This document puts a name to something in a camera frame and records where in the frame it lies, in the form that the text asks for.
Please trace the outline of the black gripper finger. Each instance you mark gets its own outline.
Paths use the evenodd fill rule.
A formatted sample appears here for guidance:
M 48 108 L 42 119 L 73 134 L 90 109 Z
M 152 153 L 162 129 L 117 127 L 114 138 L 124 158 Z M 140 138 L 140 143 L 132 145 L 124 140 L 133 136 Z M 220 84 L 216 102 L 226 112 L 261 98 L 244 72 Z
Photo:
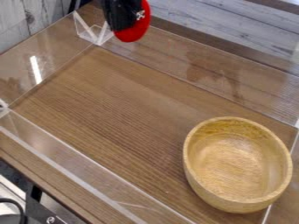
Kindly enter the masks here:
M 105 0 L 105 19 L 113 32 L 130 28 L 144 17 L 141 0 Z

